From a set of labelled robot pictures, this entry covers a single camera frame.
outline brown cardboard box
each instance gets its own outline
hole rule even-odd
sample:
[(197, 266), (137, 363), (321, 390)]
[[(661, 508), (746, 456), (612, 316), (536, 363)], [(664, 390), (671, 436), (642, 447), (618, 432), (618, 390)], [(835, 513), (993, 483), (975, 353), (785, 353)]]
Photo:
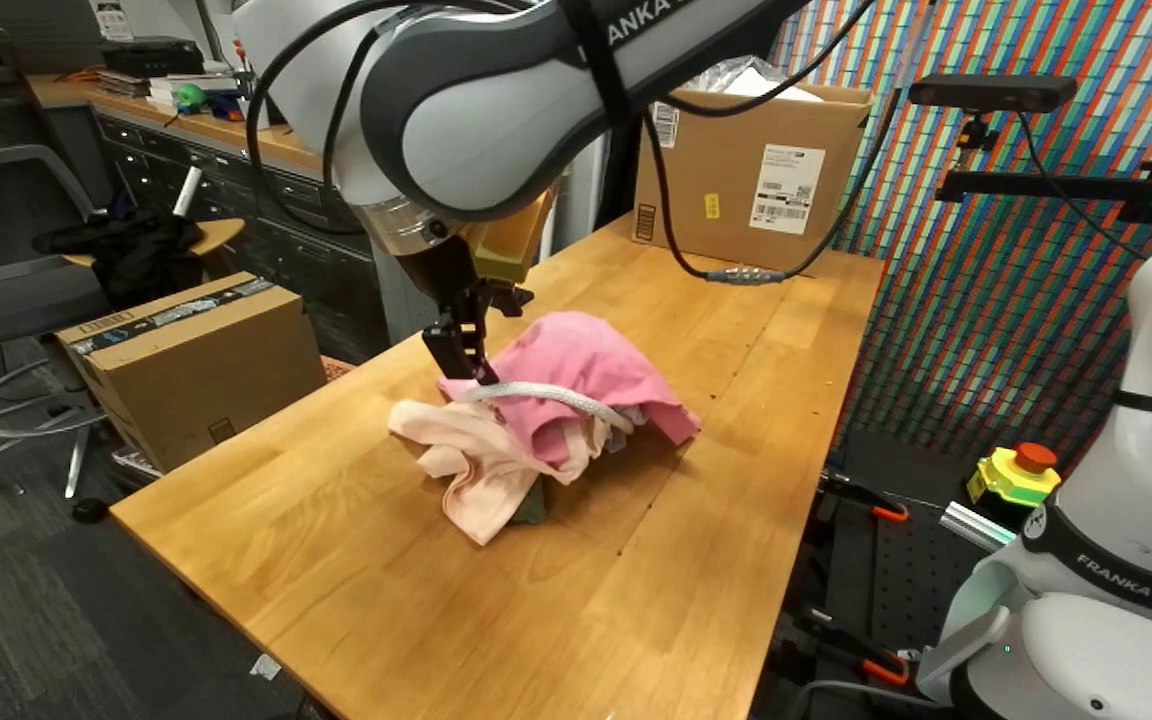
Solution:
[[(686, 253), (791, 266), (835, 219), (860, 131), (867, 90), (805, 89), (823, 103), (774, 99), (746, 114), (686, 114), (658, 107), (664, 173), (671, 197), (671, 227)], [(696, 103), (732, 103), (732, 94), (679, 90)], [(649, 135), (642, 141), (631, 233), (664, 244), (661, 187)]]
[(162, 470), (326, 385), (301, 295), (247, 270), (66, 328), (61, 342)]

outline white robot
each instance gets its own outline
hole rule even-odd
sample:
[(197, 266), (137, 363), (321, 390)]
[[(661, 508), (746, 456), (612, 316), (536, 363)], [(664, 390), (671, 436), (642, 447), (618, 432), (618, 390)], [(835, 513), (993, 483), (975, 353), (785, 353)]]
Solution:
[[(384, 0), (247, 0), (238, 30), (255, 68), (284, 68), (272, 94), (321, 151), (339, 75), (359, 59), (339, 94), (339, 197), (391, 257), (433, 277), (440, 304), (457, 304), (474, 270), (474, 249), (450, 233), (457, 219), (521, 208), (591, 135), (722, 59), (723, 37), (801, 3), (482, 0), (477, 10), (391, 10)], [(967, 717), (1152, 720), (1152, 259), (1132, 278), (1132, 323), (1100, 440), (1029, 521), (1026, 542), (988, 556), (957, 592), (946, 640), (921, 658), (930, 699)]]

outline wooden surface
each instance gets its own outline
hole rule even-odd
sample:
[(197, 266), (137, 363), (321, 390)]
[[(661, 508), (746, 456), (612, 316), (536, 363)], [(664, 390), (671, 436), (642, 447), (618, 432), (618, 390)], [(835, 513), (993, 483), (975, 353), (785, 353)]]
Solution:
[[(701, 414), (489, 547), (384, 432), (437, 399), (415, 339), (129, 496), (114, 516), (339, 717), (750, 717), (880, 264), (690, 278), (621, 227), (539, 264), (536, 304), (612, 320)], [(523, 320), (491, 320), (491, 347)]]
[[(31, 75), (27, 89), (41, 99), (41, 107), (95, 107), (101, 114), (177, 131), (177, 135), (187, 135), (197, 143), (210, 143), (210, 146), (221, 146), (232, 156), (247, 156), (243, 124), (232, 124), (232, 119), (171, 114), (171, 111), (152, 107), (149, 99), (117, 94), (117, 90), (106, 90), (101, 85), (84, 85), (84, 80)], [(309, 174), (321, 173), (315, 151), (309, 151), (290, 128), (264, 128), (262, 131), (262, 161), (270, 161), (276, 166), (309, 173)]]

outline pink towel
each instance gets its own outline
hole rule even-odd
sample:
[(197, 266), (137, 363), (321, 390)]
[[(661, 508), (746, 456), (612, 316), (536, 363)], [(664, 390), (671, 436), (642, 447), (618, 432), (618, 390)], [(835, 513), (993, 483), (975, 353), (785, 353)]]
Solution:
[[(502, 378), (563, 385), (621, 412), (646, 412), (671, 443), (690, 443), (701, 424), (671, 395), (661, 373), (604, 320), (548, 310), (491, 358)], [(543, 461), (563, 463), (563, 419), (578, 407), (558, 399), (498, 399), (498, 414)]]
[[(511, 385), (530, 378), (583, 390), (637, 424), (646, 414), (671, 443), (696, 436), (696, 419), (651, 363), (595, 316), (552, 310), (506, 347), (491, 368)], [(437, 481), (454, 481), (445, 516), (477, 542), (489, 542), (518, 516), (539, 474), (574, 483), (612, 440), (604, 419), (559, 399), (511, 395), (491, 399), (491, 407), (402, 399), (387, 414), (398, 436), (428, 447), (422, 468)]]

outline desk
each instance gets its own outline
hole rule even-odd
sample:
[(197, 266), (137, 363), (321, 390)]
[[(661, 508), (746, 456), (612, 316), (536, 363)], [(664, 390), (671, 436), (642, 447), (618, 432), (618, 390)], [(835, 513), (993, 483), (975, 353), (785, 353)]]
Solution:
[(168, 214), (187, 166), (201, 166), (206, 179), (187, 214), (242, 214), (243, 233), (232, 244), (238, 264), (301, 290), (326, 353), (366, 358), (387, 347), (391, 335), (408, 335), (433, 320), (433, 301), (408, 286), (408, 277), (387, 257), (372, 257), (372, 244), (344, 200), (326, 200), (315, 179), (321, 161), (298, 143), (290, 128), (262, 131), (272, 191), (298, 208), (298, 214), (355, 227), (355, 235), (312, 233), (272, 208), (272, 200), (255, 191), (243, 124), (171, 114), (149, 99), (114, 94), (101, 85), (81, 80), (31, 75), (27, 85), (49, 111), (94, 111), (95, 135), (87, 143), (114, 164), (141, 212)]
[[(384, 432), (437, 399), (408, 339), (114, 516), (339, 717), (750, 717), (880, 264), (716, 286), (604, 227), (530, 286), (530, 316), (612, 320), (701, 440), (642, 432), (548, 523), (477, 547)], [(491, 347), (521, 328), (491, 316)]]

